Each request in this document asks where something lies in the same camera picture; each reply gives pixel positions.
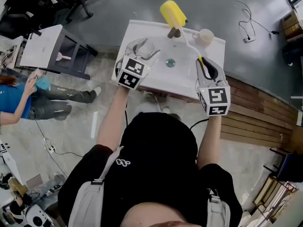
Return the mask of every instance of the white sink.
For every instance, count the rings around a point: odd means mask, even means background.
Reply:
[[[166,24],[130,20],[119,50],[117,61],[122,58],[130,42],[139,38],[148,38],[148,40],[153,42],[155,48],[160,49],[161,52],[152,65],[151,72],[140,86],[198,99],[195,90],[197,82],[197,55],[186,46],[182,37],[167,38],[170,29],[171,28]],[[193,34],[198,33],[197,31],[184,28],[184,33],[189,43],[196,47],[202,56],[208,57],[223,67],[225,51],[224,40],[215,38],[212,44],[204,50],[193,39]],[[174,67],[170,68],[166,65],[166,60],[168,59],[175,61]],[[113,72],[112,80],[116,81],[115,71]]]

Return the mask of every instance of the electrical outlet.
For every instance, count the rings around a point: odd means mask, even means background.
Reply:
[[[255,40],[256,40],[255,36],[251,36],[251,37],[250,37],[250,40],[249,40],[248,38],[245,38],[245,39],[244,39],[244,42],[245,42],[245,43],[249,43],[249,42],[253,42],[253,41],[255,41]]]
[[[48,145],[46,144],[46,145],[45,145],[45,148],[46,148],[46,149],[48,150],[48,152],[51,153],[51,154],[54,153],[55,150],[56,150],[55,146],[53,146],[53,145],[51,145],[51,144],[48,144]]]

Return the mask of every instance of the red hair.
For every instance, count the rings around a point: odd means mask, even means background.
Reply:
[[[0,84],[13,86],[15,85],[15,82],[16,82],[15,76],[0,76]]]

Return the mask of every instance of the white cup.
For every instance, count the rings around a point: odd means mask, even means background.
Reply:
[[[193,38],[198,44],[204,48],[207,48],[214,40],[214,34],[209,29],[204,28],[200,30],[199,34],[193,34]]]

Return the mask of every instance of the gray floor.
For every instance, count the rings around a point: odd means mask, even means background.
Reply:
[[[87,68],[87,73],[92,80],[87,81],[68,75],[47,73],[46,76],[53,84],[61,87],[69,87],[78,90],[92,90],[100,85],[102,93],[92,104],[70,102],[73,106],[71,115],[65,121],[54,119],[38,121],[44,135],[49,138],[58,153],[74,152],[84,155],[96,143],[91,137],[93,114],[98,113],[97,130],[104,118],[110,102],[117,90],[116,85],[109,82],[115,61],[98,56]],[[142,100],[143,94],[139,91],[131,91],[127,103],[129,122],[134,117],[135,107]],[[168,106],[172,113],[177,113],[182,122],[188,126],[204,119],[206,116],[200,104],[188,104],[185,101],[174,98],[159,98],[161,108]],[[194,127],[193,133],[197,144],[200,145],[207,122]],[[44,148],[44,138],[39,131],[36,122],[21,119],[18,124],[1,127],[1,139],[6,141],[14,137],[32,155],[33,162],[42,175],[43,181],[47,181],[60,169],[52,161]],[[263,168],[275,160],[275,154],[269,148],[221,140],[222,154],[219,165],[229,171],[233,177],[235,193],[244,210],[253,207],[252,201],[262,187],[269,171]],[[52,154],[62,170],[68,175],[80,158],[75,155]]]
[[[120,45],[130,19],[165,22],[160,5],[166,0],[91,0],[89,10],[94,13],[85,19],[78,9],[73,22],[66,28],[89,44]],[[174,0],[187,16],[186,27],[208,28],[215,36],[226,40],[224,69],[227,75],[261,88],[279,98],[300,106],[300,100],[290,95],[302,93],[302,72],[299,66],[288,67],[280,49],[284,36],[272,35],[254,24],[256,41],[245,44],[245,33],[238,22],[246,20],[241,9],[246,7],[231,0]],[[250,7],[253,18],[268,30],[279,30],[280,19],[290,11],[286,0],[241,0]],[[250,26],[248,33],[253,35]]]

